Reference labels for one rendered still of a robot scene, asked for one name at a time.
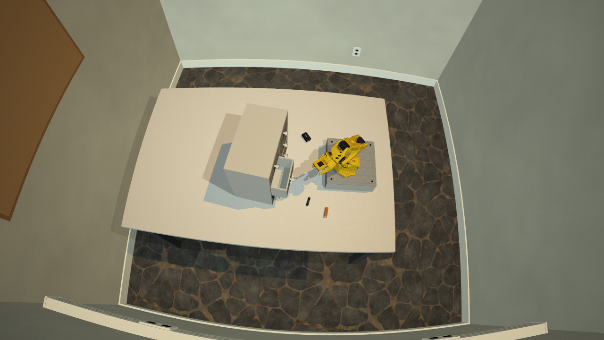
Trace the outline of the dark brown chest of drawers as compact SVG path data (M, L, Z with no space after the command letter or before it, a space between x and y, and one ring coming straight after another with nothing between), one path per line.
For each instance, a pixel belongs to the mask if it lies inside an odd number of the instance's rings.
M288 110L246 104L224 172L235 196L273 205L270 172Z

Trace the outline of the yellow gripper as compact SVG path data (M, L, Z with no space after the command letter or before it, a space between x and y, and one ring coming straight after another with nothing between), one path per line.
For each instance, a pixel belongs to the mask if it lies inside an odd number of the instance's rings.
M338 166L339 163L336 163L334 161L334 158L332 157L331 152L326 152L325 154L323 154L322 156L320 156L320 158L313 162L313 168L316 167L317 170L322 170L323 168L325 168L322 172L319 173L319 176L321 176L322 174L329 172L331 170L334 170L335 167Z

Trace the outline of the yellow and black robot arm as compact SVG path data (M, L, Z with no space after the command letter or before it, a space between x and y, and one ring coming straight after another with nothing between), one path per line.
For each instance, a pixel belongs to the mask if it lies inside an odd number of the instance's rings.
M340 139L331 149L334 161L339 163L335 167L336 172L346 178L355 176L355 170L359 166L359 158L356 156L365 147L367 147L367 144L359 134L350 138L343 138L343 140ZM346 155L347 152L350 152L349 155Z

